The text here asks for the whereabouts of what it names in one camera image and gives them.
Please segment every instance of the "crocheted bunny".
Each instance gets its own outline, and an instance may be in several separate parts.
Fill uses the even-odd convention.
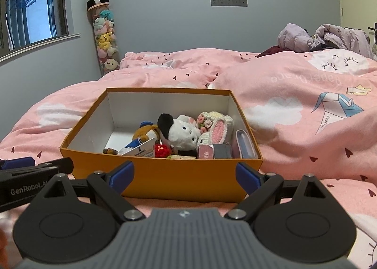
[[[224,143],[228,133],[228,124],[223,118],[214,120],[208,132],[203,133],[197,141],[197,151],[199,145],[213,145]]]
[[[201,134],[209,132],[213,123],[216,119],[223,119],[227,123],[227,135],[225,137],[225,143],[231,140],[233,133],[233,119],[230,116],[225,116],[222,113],[213,112],[202,112],[197,118],[197,128],[200,130]]]

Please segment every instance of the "light switch panel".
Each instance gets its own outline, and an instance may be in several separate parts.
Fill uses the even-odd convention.
[[[247,0],[211,0],[211,6],[247,7]]]

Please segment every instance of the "pink duvet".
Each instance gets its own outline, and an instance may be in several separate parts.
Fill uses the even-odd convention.
[[[128,53],[121,70],[69,86],[31,107],[0,143],[0,157],[33,156],[37,163],[61,157],[59,146],[66,134],[108,87],[230,89],[260,143],[262,171],[287,179],[310,172],[322,179],[358,226],[349,259],[368,268],[377,258],[376,70],[377,62],[346,50],[260,58],[216,49]],[[224,214],[233,206],[132,202],[146,213],[159,206],[216,206]],[[0,214],[0,227],[9,240],[17,215],[17,210]],[[14,255],[11,266],[19,260]]]

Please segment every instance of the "clothing pile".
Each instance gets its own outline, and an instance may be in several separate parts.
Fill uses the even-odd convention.
[[[369,37],[363,30],[342,28],[336,25],[321,25],[313,36],[298,25],[288,23],[278,36],[278,46],[269,48],[257,57],[282,51],[296,53],[313,52],[325,49],[344,49],[377,61],[372,52]]]

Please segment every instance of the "red crocheted item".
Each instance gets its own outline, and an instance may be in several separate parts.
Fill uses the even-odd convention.
[[[166,145],[156,145],[155,146],[155,157],[157,158],[167,158],[170,155],[170,149]]]

